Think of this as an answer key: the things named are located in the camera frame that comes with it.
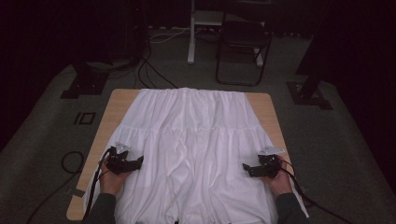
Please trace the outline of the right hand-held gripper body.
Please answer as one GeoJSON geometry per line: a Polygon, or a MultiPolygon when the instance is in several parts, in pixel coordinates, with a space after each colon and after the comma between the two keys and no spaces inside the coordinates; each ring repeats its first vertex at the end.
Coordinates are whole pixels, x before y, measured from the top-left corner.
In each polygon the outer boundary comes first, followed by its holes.
{"type": "Polygon", "coordinates": [[[283,148],[266,146],[258,153],[259,163],[262,166],[262,176],[275,178],[281,168],[278,155],[284,153],[283,148]]]}

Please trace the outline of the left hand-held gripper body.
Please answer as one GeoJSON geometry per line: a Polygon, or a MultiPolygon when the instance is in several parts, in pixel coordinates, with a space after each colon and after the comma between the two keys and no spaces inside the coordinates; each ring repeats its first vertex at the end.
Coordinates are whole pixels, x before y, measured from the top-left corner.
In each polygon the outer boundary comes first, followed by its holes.
{"type": "Polygon", "coordinates": [[[122,143],[117,143],[108,150],[106,167],[114,174],[124,173],[124,169],[132,164],[128,161],[130,148],[122,143]]]}

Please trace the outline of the white skirt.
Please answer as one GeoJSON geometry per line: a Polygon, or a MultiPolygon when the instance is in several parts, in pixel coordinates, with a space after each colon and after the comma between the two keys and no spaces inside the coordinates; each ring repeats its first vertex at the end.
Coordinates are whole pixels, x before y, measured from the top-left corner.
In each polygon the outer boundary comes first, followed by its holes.
{"type": "MultiPolygon", "coordinates": [[[[116,224],[277,224],[276,198],[243,163],[272,142],[246,95],[142,90],[108,140],[141,156],[116,197],[116,224]]],[[[90,212],[100,190],[91,183],[90,212]]]]}

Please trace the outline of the person's right hand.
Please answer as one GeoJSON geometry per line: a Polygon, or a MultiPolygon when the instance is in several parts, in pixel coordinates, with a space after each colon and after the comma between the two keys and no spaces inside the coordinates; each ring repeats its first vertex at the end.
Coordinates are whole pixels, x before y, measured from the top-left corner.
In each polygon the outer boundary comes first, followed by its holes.
{"type": "Polygon", "coordinates": [[[278,156],[278,159],[280,160],[280,170],[278,171],[276,177],[261,177],[262,183],[270,188],[275,198],[282,194],[292,193],[290,177],[286,172],[287,163],[281,156],[278,156]]]}

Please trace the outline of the person's left hand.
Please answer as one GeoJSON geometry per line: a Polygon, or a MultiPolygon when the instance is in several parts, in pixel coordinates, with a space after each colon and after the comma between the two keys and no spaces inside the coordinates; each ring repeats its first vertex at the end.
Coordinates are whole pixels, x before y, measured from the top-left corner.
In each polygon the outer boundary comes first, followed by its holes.
{"type": "Polygon", "coordinates": [[[100,181],[100,190],[105,194],[112,194],[117,196],[120,190],[123,188],[126,179],[129,177],[131,172],[129,173],[121,173],[120,175],[116,175],[112,173],[104,162],[101,165],[101,171],[99,181],[100,181]]]}

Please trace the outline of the black stand base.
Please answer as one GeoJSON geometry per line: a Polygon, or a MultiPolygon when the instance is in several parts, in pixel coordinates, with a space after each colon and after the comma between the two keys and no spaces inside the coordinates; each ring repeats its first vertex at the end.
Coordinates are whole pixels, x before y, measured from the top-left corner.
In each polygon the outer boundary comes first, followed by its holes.
{"type": "Polygon", "coordinates": [[[84,62],[72,63],[77,75],[61,99],[77,99],[80,95],[101,95],[109,73],[100,71],[84,62]]]}
{"type": "Polygon", "coordinates": [[[287,86],[290,96],[296,105],[315,105],[322,110],[332,110],[332,106],[326,100],[318,85],[320,79],[308,77],[305,82],[288,81],[287,86]]]}

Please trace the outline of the dark equipment tower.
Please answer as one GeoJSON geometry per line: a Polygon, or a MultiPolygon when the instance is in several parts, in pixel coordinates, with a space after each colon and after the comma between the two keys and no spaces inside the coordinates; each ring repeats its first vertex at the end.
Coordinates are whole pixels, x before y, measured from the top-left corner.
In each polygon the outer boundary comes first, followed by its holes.
{"type": "Polygon", "coordinates": [[[140,58],[148,42],[146,0],[124,0],[126,16],[126,55],[140,58]]]}

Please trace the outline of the black folding chair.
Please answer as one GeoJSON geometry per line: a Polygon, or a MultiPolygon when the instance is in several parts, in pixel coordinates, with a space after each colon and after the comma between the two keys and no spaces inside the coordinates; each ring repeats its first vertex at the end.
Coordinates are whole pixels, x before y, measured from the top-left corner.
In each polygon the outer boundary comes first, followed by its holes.
{"type": "Polygon", "coordinates": [[[258,7],[241,7],[225,9],[220,26],[219,43],[216,54],[216,80],[218,83],[238,86],[257,86],[263,78],[269,48],[272,44],[274,25],[282,16],[278,5],[269,4],[258,7]],[[257,49],[254,61],[262,55],[262,67],[258,79],[253,83],[226,81],[220,78],[219,67],[223,45],[230,48],[257,49]]]}

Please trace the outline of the white metal desk frame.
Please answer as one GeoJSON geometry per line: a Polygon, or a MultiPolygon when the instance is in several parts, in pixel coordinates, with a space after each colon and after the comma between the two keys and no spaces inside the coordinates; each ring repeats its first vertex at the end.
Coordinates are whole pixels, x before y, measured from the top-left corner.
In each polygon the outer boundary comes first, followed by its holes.
{"type": "Polygon", "coordinates": [[[218,10],[197,9],[196,0],[191,0],[191,16],[190,16],[190,43],[188,50],[187,63],[195,62],[195,32],[198,25],[203,26],[221,26],[223,13],[218,10]]]}

